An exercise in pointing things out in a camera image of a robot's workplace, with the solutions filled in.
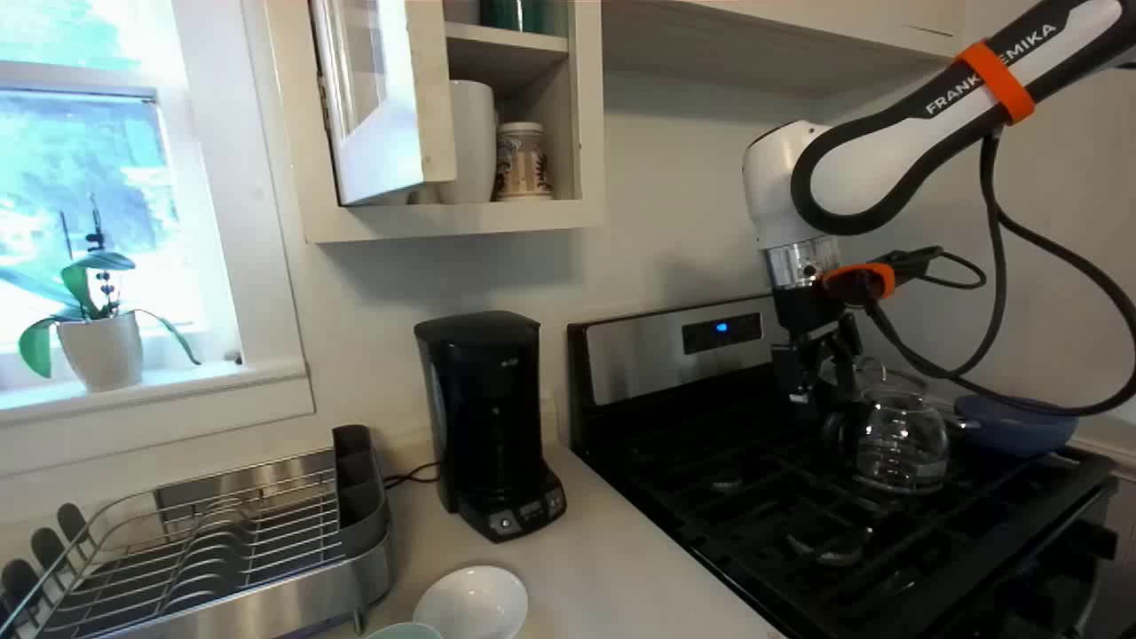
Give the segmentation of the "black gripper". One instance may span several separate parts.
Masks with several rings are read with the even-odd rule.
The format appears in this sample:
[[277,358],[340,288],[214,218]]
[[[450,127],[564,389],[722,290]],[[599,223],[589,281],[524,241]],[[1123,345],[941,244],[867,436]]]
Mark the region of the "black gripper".
[[775,348],[777,392],[800,407],[853,397],[861,352],[853,313],[824,288],[777,288],[775,308],[786,328]]

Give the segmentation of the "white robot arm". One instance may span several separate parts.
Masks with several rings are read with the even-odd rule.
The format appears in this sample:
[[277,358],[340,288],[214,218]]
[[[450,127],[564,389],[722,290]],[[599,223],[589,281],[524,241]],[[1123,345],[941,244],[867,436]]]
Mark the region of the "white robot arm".
[[[877,114],[843,123],[788,120],[753,138],[742,159],[747,200],[769,271],[777,319],[788,329],[788,358],[811,371],[811,334],[859,305],[908,366],[982,392],[968,379],[968,371],[987,358],[1001,329],[1006,230],[1080,271],[1123,323],[1131,323],[1131,299],[1099,268],[1015,223],[993,191],[1001,131],[1090,70],[1129,61],[1131,43],[1136,0],[1038,0]],[[982,342],[961,366],[943,371],[914,352],[882,308],[883,295],[916,276],[916,255],[891,254],[869,262],[843,262],[838,241],[891,223],[918,186],[968,145],[981,145],[996,283]]]

